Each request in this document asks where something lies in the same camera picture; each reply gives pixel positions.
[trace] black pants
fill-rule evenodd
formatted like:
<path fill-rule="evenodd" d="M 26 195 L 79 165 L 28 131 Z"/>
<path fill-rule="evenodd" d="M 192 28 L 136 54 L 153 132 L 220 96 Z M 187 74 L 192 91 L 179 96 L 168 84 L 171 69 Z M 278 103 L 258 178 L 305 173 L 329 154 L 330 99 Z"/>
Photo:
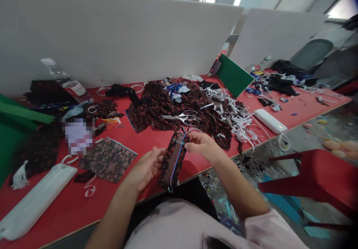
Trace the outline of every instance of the black pants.
<path fill-rule="evenodd" d="M 157 207 L 160 203 L 167 200 L 168 198 L 186 200 L 200 208 L 203 212 L 210 215 L 216 221 L 219 221 L 216 214 L 215 206 L 206 194 L 205 189 L 202 187 L 199 177 L 197 177 L 178 186 L 174 190 L 174 193 L 166 192 L 151 200 L 148 200 L 135 206 L 131 220 L 129 221 L 124 244 L 127 243 L 130 235 L 132 234 L 133 230 L 139 225 L 139 223 L 142 222 L 142 220 L 145 219 L 155 209 L 155 207 Z"/>

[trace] hand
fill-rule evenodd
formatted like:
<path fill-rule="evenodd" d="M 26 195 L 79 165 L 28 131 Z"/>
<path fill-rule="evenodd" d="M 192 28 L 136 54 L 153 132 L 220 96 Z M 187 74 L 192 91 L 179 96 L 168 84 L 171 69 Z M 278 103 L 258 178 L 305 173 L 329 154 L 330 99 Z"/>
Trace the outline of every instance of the hand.
<path fill-rule="evenodd" d="M 206 133 L 189 133 L 189 136 L 190 143 L 184 145 L 186 150 L 201 154 L 210 164 L 215 165 L 218 160 L 228 157 L 215 140 Z"/>
<path fill-rule="evenodd" d="M 144 154 L 137 164 L 131 169 L 122 182 L 126 186 L 133 186 L 139 192 L 157 174 L 163 162 L 166 148 L 153 147 L 152 151 Z"/>

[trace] pink shirt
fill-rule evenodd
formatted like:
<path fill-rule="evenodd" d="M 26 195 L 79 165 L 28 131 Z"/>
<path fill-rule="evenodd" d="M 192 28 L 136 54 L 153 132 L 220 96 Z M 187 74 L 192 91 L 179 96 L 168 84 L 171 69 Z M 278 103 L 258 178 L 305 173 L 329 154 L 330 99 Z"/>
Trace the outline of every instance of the pink shirt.
<path fill-rule="evenodd" d="M 125 249 L 202 248 L 203 235 L 225 239 L 242 249 L 307 248 L 276 210 L 247 218 L 245 228 L 246 239 L 192 204 L 167 201 L 140 223 Z"/>

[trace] desk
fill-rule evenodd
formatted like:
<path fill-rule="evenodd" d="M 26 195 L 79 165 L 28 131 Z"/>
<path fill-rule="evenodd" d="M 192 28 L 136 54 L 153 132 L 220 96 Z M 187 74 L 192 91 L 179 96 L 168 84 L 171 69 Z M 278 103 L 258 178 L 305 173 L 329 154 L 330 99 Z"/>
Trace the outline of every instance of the desk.
<path fill-rule="evenodd" d="M 216 77 L 204 78 L 207 81 L 219 83 L 220 87 L 224 87 Z M 96 89 L 91 89 L 89 91 L 94 96 L 95 101 L 106 99 L 106 97 L 97 96 L 95 93 Z M 335 101 L 334 103 L 330 103 L 330 106 L 325 106 L 316 102 L 316 95 L 311 95 L 310 93 L 303 91 L 299 91 L 299 93 L 301 95 L 294 97 L 294 99 L 289 97 L 287 103 L 281 102 L 282 111 L 280 112 L 272 111 L 269 106 L 265 107 L 266 111 L 286 125 L 289 130 L 350 101 L 349 98 L 344 96 L 337 99 L 325 95 L 324 98 Z M 273 92 L 272 97 L 276 101 L 279 101 L 282 95 Z M 258 102 L 255 96 L 249 98 L 243 93 L 238 97 L 238 100 L 244 102 L 250 112 L 262 108 L 262 105 Z M 117 110 L 121 113 L 124 113 L 124 110 L 127 109 L 130 104 L 128 97 L 116 100 L 116 102 L 118 103 Z M 127 117 L 123 117 L 121 122 L 125 127 L 113 127 L 102 133 L 96 139 L 98 140 L 108 136 L 138 153 L 138 156 L 126 171 L 126 174 L 124 175 L 126 176 L 140 157 L 151 150 L 153 146 L 167 147 L 173 132 L 157 131 L 148 127 L 143 132 L 137 134 L 131 127 Z M 276 134 L 270 130 L 266 130 L 270 137 L 276 136 Z M 260 132 L 260 127 L 258 127 L 255 132 L 257 135 L 264 136 L 263 142 L 268 140 L 267 136 L 263 132 Z M 249 149 L 251 149 L 251 146 L 248 143 L 244 143 L 243 150 L 248 151 Z M 230 150 L 226 153 L 229 157 L 234 157 L 238 154 L 238 142 L 234 138 L 232 138 Z M 67 155 L 67 149 L 63 145 L 62 149 L 60 149 L 57 163 L 61 162 L 65 155 Z M 77 167 L 77 165 L 78 161 L 75 162 L 73 166 Z M 212 166 L 203 157 L 187 153 L 183 161 L 179 181 L 183 182 L 196 177 L 199 174 L 206 172 L 211 167 Z M 82 169 L 78 170 L 78 173 L 83 172 L 84 170 Z M 3 187 L 0 189 L 0 218 L 2 219 L 45 175 L 46 172 L 31 177 L 29 186 L 16 191 L 13 191 L 11 187 L 7 186 L 9 182 L 8 180 L 5 181 Z M 110 183 L 98 178 L 96 178 L 92 184 L 96 186 L 96 191 L 87 199 L 84 196 L 84 184 L 74 183 L 72 179 L 24 237 L 12 242 L 1 240 L 0 248 L 38 248 L 71 235 L 100 220 L 103 217 L 113 194 L 118 188 L 118 184 Z M 160 192 L 162 192 L 162 189 L 156 185 L 155 177 L 141 192 L 138 201 L 151 198 Z"/>

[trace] white partition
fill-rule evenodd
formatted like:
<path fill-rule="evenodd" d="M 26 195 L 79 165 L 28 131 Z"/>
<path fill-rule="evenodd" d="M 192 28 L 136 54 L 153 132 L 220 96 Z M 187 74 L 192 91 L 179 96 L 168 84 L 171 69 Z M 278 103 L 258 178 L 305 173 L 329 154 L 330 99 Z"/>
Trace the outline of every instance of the white partition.
<path fill-rule="evenodd" d="M 252 8 L 230 58 L 240 67 L 259 64 L 264 57 L 290 60 L 311 37 L 323 30 L 327 15 Z"/>
<path fill-rule="evenodd" d="M 205 74 L 243 8 L 179 0 L 0 0 L 0 93 L 48 79 L 87 88 Z"/>

